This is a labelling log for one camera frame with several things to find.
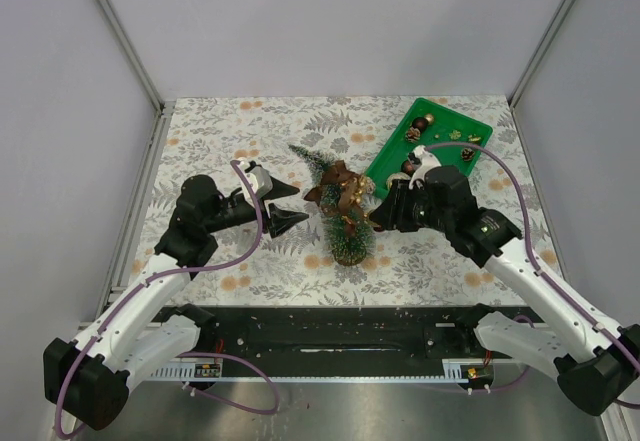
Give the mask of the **small green christmas tree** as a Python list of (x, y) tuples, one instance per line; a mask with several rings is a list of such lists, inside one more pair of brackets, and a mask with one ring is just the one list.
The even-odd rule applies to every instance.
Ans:
[(289, 149), (310, 171), (312, 187), (303, 199), (319, 209), (334, 261), (346, 267), (360, 264), (374, 245), (373, 226), (365, 212), (374, 182), (348, 168), (342, 159), (293, 144)]

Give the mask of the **silver striped bauble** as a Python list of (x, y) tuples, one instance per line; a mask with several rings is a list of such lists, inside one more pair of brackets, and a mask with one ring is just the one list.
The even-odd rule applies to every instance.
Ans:
[(387, 178), (386, 186), (387, 186), (388, 189), (390, 189), (394, 181), (396, 181), (396, 180), (408, 180), (408, 179), (410, 179), (410, 176), (408, 176), (406, 173), (397, 172), (397, 173), (391, 174)]

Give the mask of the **grey metallic ornament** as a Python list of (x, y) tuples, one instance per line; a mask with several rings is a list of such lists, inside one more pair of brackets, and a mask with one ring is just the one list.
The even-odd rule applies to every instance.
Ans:
[(238, 231), (236, 254), (239, 256), (244, 255), (251, 249), (256, 238), (256, 231), (250, 228), (240, 228)]

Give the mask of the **brown ribbon bow cluster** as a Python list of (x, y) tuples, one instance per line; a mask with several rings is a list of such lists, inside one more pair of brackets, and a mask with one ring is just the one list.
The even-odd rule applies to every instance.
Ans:
[(366, 175), (349, 170), (343, 160), (336, 161), (321, 176), (316, 186), (303, 197), (313, 202), (328, 217), (338, 217), (347, 237), (356, 235), (366, 218), (361, 206), (365, 195), (375, 191), (375, 183)]

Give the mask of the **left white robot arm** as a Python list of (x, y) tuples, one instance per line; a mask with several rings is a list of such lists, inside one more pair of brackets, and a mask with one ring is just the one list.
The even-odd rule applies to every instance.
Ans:
[(222, 342), (216, 318), (187, 304), (176, 308), (160, 328), (146, 333), (167, 302), (195, 277), (215, 270), (215, 233), (255, 224), (256, 237), (238, 258), (243, 263), (261, 237), (276, 238), (307, 219), (302, 212), (278, 208), (275, 200), (294, 196), (286, 184), (255, 163), (232, 164), (241, 185), (225, 196), (207, 175), (189, 177), (181, 186), (169, 226), (153, 255), (117, 300), (72, 340), (54, 339), (44, 350), (44, 393), (56, 406), (54, 430), (63, 439), (63, 414), (81, 426), (102, 430), (121, 413), (134, 389), (174, 358), (191, 352), (216, 355)]

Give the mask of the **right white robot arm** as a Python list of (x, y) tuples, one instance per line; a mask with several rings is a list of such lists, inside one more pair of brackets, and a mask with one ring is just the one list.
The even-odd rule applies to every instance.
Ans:
[(581, 411), (601, 415), (639, 377), (639, 327), (622, 326), (550, 272), (522, 232), (502, 213), (478, 205), (455, 167), (421, 180), (395, 180), (370, 215), (386, 231), (442, 233), (454, 250), (515, 291), (549, 327), (523, 326), (498, 312), (455, 332), (469, 357), (503, 353), (554, 379)]

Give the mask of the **brown faceted bauble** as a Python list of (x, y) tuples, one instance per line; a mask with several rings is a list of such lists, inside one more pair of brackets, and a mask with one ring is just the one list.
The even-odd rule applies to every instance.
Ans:
[(413, 166), (413, 164), (412, 164), (409, 160), (406, 160), (406, 161), (404, 161), (404, 162), (402, 163), (402, 168), (401, 168), (401, 170), (402, 170), (405, 174), (411, 175), (411, 174), (413, 174), (413, 173), (414, 173), (414, 171), (415, 171), (415, 167)]

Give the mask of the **floral patterned table mat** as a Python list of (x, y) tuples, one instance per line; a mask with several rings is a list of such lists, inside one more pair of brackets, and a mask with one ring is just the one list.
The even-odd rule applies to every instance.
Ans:
[(212, 260), (228, 268), (198, 274), (174, 304), (518, 304), (511, 289), (441, 234), (381, 231), (370, 221), (378, 190), (411, 169), (401, 157), (380, 180), (370, 174), (389, 136), (409, 146), (449, 141), (454, 160), (471, 170), (479, 204), (529, 232), (541, 259), (560, 266), (506, 99), (431, 97), (402, 127), (413, 102), (410, 96), (179, 99), (123, 283), (146, 270), (182, 184), (203, 174), (223, 195), (240, 194), (230, 163), (243, 159), (293, 186), (295, 194), (278, 206), (306, 219), (282, 235), (258, 235), (253, 224), (219, 232)]

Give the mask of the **dark brown matte bauble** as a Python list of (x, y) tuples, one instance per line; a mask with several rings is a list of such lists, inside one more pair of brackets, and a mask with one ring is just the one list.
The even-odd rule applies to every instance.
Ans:
[(428, 126), (429, 123), (425, 117), (416, 117), (411, 124), (413, 129), (417, 129), (420, 132), (424, 132)]

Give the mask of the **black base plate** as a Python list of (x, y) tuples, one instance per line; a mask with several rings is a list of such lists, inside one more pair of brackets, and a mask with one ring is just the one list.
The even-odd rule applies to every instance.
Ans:
[(204, 349), (253, 367), (267, 359), (469, 360), (486, 351), (473, 307), (201, 307)]

